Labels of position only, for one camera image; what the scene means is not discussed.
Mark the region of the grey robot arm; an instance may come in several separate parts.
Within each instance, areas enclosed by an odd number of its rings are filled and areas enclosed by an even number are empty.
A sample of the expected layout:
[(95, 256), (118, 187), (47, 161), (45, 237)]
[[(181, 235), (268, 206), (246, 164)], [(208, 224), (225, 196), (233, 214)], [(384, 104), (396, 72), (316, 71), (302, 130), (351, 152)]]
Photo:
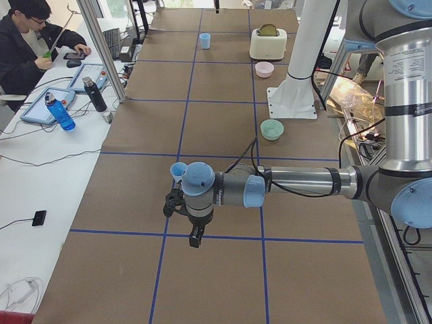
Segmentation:
[(337, 169), (234, 163), (225, 172), (203, 162), (174, 163), (178, 187), (166, 196), (163, 212), (189, 219), (192, 247), (200, 246), (214, 206), (260, 207), (267, 193), (279, 191), (342, 195), (410, 227), (431, 227), (431, 2), (350, 1), (344, 40), (349, 51), (383, 53), (384, 160)]

